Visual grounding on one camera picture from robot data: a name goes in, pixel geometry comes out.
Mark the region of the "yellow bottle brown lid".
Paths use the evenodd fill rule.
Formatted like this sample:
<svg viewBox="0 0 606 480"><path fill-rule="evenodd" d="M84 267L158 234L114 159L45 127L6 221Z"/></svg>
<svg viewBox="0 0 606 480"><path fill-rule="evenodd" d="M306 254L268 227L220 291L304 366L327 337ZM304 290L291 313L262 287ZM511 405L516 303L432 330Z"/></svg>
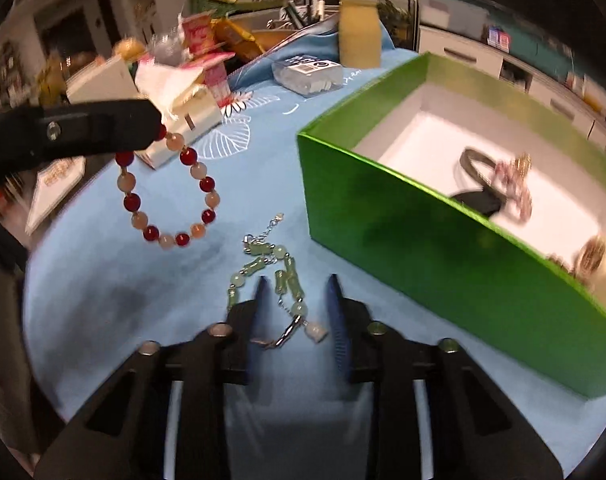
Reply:
<svg viewBox="0 0 606 480"><path fill-rule="evenodd" d="M379 0L339 0L340 63L368 70L381 65Z"/></svg>

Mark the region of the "light blue floral tablecloth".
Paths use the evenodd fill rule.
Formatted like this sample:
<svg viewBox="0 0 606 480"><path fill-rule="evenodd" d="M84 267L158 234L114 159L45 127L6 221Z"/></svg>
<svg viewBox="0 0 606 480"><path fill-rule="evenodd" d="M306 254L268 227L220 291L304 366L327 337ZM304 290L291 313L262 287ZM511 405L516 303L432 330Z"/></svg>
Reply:
<svg viewBox="0 0 606 480"><path fill-rule="evenodd" d="M174 344L220 321L242 238L267 229L293 252L309 317L324 323L324 285L336 274L347 296L404 336L460 341L556 454L573 470L606 429L606 396L588 400L537 374L313 242L308 234L296 135L378 76L350 70L342 89L302 99L250 77L250 107L196 149L222 196L217 217L185 248L146 242L124 211L117 166L106 166L53 223L28 263L24 333L34 375L70 419L143 341ZM231 463L238 479L359 479L365 473L368 389L348 388L330 341L297 333L258 355L251 385L229 387Z"/></svg>

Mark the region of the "translucent storage bin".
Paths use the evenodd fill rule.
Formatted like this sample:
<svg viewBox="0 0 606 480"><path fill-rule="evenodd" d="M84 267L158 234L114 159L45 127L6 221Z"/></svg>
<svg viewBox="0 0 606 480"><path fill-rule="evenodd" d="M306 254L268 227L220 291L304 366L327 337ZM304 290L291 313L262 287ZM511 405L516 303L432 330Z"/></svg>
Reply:
<svg viewBox="0 0 606 480"><path fill-rule="evenodd" d="M418 0L422 25L448 30L461 36L481 40L489 13L487 10L458 0Z"/></svg>

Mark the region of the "green cardboard box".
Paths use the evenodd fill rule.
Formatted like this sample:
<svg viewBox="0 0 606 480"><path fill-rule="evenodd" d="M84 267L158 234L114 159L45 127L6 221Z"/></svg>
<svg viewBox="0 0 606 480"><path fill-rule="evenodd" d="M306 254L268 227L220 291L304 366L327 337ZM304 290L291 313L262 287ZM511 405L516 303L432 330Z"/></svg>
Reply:
<svg viewBox="0 0 606 480"><path fill-rule="evenodd" d="M310 236L486 344L606 394L606 298L557 265L606 235L606 155L522 91L425 53L297 137ZM456 201L460 156L530 155L530 220Z"/></svg>

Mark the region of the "white TV cabinet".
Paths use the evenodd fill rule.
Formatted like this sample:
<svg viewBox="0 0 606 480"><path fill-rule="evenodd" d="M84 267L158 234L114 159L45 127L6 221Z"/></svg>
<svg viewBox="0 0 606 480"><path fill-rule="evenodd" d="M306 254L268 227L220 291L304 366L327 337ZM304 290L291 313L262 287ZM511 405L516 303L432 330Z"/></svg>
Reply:
<svg viewBox="0 0 606 480"><path fill-rule="evenodd" d="M580 134L606 153L606 120L564 84L533 66L479 41L429 25L418 28L418 52L450 58L512 84L572 122Z"/></svg>

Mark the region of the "clear box of cotton swabs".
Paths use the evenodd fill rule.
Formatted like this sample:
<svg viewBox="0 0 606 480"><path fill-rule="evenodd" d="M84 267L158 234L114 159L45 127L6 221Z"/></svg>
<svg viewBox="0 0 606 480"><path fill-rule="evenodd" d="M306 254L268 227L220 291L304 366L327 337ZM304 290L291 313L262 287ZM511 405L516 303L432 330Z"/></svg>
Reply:
<svg viewBox="0 0 606 480"><path fill-rule="evenodd" d="M343 87L343 66L330 60L297 55L273 62L271 69L278 84L300 96L316 96Z"/></svg>

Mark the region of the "white tissue pack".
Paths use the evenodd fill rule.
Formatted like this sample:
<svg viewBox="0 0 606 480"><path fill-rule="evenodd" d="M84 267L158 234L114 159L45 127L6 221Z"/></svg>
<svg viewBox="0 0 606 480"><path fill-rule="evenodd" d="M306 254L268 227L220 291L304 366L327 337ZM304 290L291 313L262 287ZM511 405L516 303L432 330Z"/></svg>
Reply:
<svg viewBox="0 0 606 480"><path fill-rule="evenodd" d="M148 61L140 63L135 84L161 112L168 133L180 134L192 145L222 122L222 112L201 67L178 68Z"/></svg>

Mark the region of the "red snack box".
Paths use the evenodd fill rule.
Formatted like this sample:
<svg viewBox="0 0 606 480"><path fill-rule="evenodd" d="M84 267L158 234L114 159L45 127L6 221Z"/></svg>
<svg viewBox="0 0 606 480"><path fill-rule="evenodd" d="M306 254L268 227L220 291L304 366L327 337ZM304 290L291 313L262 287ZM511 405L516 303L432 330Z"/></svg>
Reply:
<svg viewBox="0 0 606 480"><path fill-rule="evenodd" d="M182 18L180 26L189 52L187 66L203 70L204 84L218 106L225 107L231 96L225 62L233 57L233 53L223 51L216 40L212 14L212 11L192 14Z"/></svg>

